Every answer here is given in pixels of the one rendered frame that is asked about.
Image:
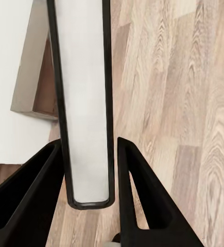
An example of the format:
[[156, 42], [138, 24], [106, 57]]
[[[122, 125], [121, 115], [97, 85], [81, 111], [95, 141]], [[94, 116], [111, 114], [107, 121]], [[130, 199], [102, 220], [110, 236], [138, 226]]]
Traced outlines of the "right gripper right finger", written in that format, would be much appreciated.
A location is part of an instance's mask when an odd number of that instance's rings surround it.
[[[121, 247], [204, 247], [137, 146], [117, 138]], [[137, 226], [131, 172], [149, 226]]]

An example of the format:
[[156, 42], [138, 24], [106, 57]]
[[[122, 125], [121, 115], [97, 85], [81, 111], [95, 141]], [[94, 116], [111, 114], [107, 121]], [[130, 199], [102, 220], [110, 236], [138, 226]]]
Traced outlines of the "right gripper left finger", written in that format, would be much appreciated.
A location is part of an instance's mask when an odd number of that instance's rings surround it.
[[0, 184], [0, 247], [45, 247], [64, 177], [61, 139]]

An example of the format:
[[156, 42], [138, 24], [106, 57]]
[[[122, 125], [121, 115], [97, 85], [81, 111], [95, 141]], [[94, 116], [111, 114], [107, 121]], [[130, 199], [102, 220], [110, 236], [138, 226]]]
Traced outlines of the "hardback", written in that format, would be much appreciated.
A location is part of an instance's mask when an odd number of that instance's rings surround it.
[[46, 0], [67, 203], [115, 202], [110, 0]]

